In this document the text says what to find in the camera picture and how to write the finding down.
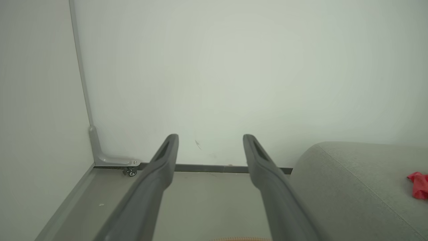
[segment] black caster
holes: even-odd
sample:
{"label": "black caster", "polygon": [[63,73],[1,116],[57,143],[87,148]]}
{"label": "black caster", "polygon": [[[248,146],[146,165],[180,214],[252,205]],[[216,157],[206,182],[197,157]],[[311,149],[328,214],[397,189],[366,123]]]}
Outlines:
{"label": "black caster", "polygon": [[138,166],[133,167],[126,167],[123,169],[123,175],[129,175],[130,177],[133,177],[137,174]]}

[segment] white panel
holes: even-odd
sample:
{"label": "white panel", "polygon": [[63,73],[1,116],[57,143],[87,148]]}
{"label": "white panel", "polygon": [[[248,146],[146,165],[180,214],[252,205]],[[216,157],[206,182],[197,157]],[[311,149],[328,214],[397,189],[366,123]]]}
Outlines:
{"label": "white panel", "polygon": [[93,164],[67,0],[0,1],[0,240],[32,241]]}
{"label": "white panel", "polygon": [[428,2],[77,0],[106,153],[246,165],[254,134],[282,167],[312,144],[428,145]]}

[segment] whiteboard stand leg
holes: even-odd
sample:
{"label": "whiteboard stand leg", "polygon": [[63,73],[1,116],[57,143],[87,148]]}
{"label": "whiteboard stand leg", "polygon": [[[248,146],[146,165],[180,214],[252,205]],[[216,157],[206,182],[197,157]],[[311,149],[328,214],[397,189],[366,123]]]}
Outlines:
{"label": "whiteboard stand leg", "polygon": [[134,167],[138,167],[140,165],[141,160],[138,159],[127,157],[110,157],[104,154],[101,150],[100,139],[98,138],[97,128],[95,128],[95,126],[89,127],[89,138],[91,140],[95,167],[123,167],[126,170],[134,170]]}

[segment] sofa seam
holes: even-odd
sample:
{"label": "sofa seam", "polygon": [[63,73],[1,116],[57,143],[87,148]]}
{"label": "sofa seam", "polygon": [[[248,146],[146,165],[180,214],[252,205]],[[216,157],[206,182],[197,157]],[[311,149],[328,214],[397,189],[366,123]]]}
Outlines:
{"label": "sofa seam", "polygon": [[331,156],[326,150],[324,150],[324,148],[322,148],[319,144],[317,144],[317,146],[328,156],[330,156],[333,160],[336,161],[336,163],[338,163],[343,169],[345,169],[349,174],[351,174],[355,179],[358,180],[358,182],[360,182],[364,187],[367,188],[367,190],[369,190],[378,200],[381,201],[382,204],[384,204],[390,212],[394,213],[395,215],[397,215],[397,217],[399,217],[399,219],[401,220],[401,222],[405,223],[408,227],[411,228],[411,230],[413,230],[413,232],[415,234],[417,234],[420,238],[420,240],[423,241],[427,241],[426,238],[424,238],[417,230],[415,230],[406,220],[404,220],[404,218],[399,215],[397,212],[395,212],[389,205],[387,205],[378,195],[377,193],[375,193],[371,188],[369,188],[365,183],[363,183],[359,178],[357,178],[352,172],[350,172],[347,168],[345,168],[336,158],[334,158],[333,156]]}

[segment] sofa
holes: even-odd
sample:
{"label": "sofa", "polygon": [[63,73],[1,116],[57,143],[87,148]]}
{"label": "sofa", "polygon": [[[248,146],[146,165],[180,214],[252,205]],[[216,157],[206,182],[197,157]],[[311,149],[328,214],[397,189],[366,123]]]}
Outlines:
{"label": "sofa", "polygon": [[333,241],[428,240],[428,200],[412,197],[428,149],[322,142],[298,160],[290,182]]}

